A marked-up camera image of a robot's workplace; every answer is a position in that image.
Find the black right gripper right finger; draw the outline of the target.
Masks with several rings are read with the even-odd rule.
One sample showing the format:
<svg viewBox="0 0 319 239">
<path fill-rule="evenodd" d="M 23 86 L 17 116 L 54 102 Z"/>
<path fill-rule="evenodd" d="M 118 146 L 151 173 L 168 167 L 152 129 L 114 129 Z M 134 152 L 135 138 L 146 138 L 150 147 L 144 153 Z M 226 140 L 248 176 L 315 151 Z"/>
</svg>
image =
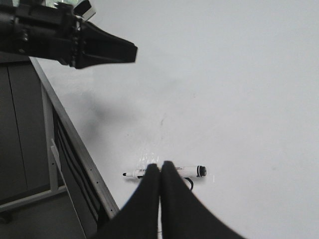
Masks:
<svg viewBox="0 0 319 239">
<path fill-rule="evenodd" d="M 164 239 L 241 239 L 190 191 L 171 161 L 161 168 L 161 225 Z"/>
</svg>

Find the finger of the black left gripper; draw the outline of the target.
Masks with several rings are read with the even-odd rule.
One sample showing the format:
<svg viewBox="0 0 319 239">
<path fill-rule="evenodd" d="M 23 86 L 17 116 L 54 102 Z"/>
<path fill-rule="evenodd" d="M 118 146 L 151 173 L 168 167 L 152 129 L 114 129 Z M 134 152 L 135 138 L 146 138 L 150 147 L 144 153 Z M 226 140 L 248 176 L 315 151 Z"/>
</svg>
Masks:
<svg viewBox="0 0 319 239">
<path fill-rule="evenodd" d="M 134 63 L 137 46 L 104 32 L 91 22 L 80 23 L 74 67 L 83 69 L 101 64 Z"/>
</svg>

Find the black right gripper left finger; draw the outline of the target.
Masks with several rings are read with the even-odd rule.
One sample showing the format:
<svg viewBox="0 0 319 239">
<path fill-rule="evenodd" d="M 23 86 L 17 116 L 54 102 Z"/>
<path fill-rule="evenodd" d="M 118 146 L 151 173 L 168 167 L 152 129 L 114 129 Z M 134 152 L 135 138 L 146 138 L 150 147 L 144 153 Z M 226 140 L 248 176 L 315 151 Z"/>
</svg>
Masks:
<svg viewBox="0 0 319 239">
<path fill-rule="evenodd" d="M 98 229 L 96 239 L 156 239 L 160 171 L 156 164 L 148 165 L 139 186 L 123 208 Z"/>
</svg>

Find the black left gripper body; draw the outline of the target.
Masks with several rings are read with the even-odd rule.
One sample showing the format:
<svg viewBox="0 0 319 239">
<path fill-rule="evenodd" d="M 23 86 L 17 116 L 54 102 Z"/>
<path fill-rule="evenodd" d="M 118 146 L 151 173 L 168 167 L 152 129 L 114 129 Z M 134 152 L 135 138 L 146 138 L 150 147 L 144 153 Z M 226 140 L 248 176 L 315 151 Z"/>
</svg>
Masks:
<svg viewBox="0 0 319 239">
<path fill-rule="evenodd" d="M 82 18 L 66 3 L 51 8 L 40 0 L 21 0 L 17 6 L 0 6 L 0 50 L 5 53 L 81 69 L 81 30 Z"/>
</svg>

